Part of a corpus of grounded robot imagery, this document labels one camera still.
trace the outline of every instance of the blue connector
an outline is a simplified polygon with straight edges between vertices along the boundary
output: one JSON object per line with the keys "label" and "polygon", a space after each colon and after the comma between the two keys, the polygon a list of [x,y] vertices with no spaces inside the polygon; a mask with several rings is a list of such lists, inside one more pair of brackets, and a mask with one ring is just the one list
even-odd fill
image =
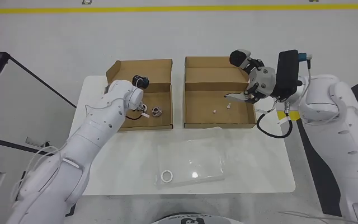
{"label": "blue connector", "polygon": [[298,54],[298,61],[299,62],[305,62],[306,60],[311,60],[312,55],[307,53],[299,53]]}

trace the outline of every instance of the metal nut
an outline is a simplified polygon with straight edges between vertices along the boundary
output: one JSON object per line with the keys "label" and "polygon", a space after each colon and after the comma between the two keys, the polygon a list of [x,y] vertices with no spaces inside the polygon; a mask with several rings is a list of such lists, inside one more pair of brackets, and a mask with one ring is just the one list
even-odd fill
{"label": "metal nut", "polygon": [[154,107],[152,109],[152,115],[153,115],[153,117],[162,115],[162,109],[159,106]]}

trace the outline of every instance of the black cable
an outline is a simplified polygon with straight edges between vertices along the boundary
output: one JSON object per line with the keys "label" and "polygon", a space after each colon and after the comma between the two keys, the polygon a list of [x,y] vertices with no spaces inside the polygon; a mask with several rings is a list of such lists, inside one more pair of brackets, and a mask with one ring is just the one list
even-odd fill
{"label": "black cable", "polygon": [[129,116],[126,116],[126,118],[128,118],[129,120],[138,120],[139,118],[141,118],[142,117],[142,115],[140,115],[139,117],[137,117],[137,118],[131,118],[131,117],[129,117]]}
{"label": "black cable", "polygon": [[293,129],[292,120],[289,120],[289,124],[290,124],[289,131],[288,131],[286,134],[284,134],[283,136],[276,136],[276,135],[274,135],[274,134],[270,134],[270,133],[264,131],[264,130],[260,127],[260,121],[261,121],[261,119],[262,119],[265,115],[266,115],[266,114],[262,114],[262,115],[258,118],[258,120],[257,120],[257,124],[256,124],[256,125],[257,125],[258,130],[262,131],[264,134],[266,134],[266,135],[268,135],[268,136],[270,136],[270,137],[272,137],[272,138],[286,138],[287,136],[289,136],[289,135],[291,134],[292,129]]}

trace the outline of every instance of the tape roll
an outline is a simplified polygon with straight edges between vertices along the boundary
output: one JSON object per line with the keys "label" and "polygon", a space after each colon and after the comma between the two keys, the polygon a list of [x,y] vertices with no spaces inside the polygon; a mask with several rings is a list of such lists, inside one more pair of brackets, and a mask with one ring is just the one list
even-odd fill
{"label": "tape roll", "polygon": [[[166,172],[170,174],[170,179],[169,179],[169,180],[164,180],[163,175],[164,175]],[[173,180],[173,173],[172,173],[170,170],[164,170],[164,171],[162,172],[161,179],[162,179],[162,181],[163,181],[164,183],[169,183],[170,181]]]}

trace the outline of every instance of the yellow line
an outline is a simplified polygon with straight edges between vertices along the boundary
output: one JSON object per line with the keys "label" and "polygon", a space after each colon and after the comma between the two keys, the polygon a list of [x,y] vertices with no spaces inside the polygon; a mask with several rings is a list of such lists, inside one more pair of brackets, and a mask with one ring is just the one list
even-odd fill
{"label": "yellow line", "polygon": [[277,11],[277,10],[358,10],[358,4],[291,4],[231,6],[143,6],[78,8],[0,8],[0,14],[26,13],[107,13],[107,12],[188,12],[188,11]]}
{"label": "yellow line", "polygon": [[[299,115],[298,111],[296,111],[296,110],[291,110],[289,115],[290,115],[291,120],[300,119],[300,115]],[[281,120],[282,118],[286,117],[285,113],[283,111],[281,111],[281,110],[277,111],[277,116],[279,117],[279,120]]]}

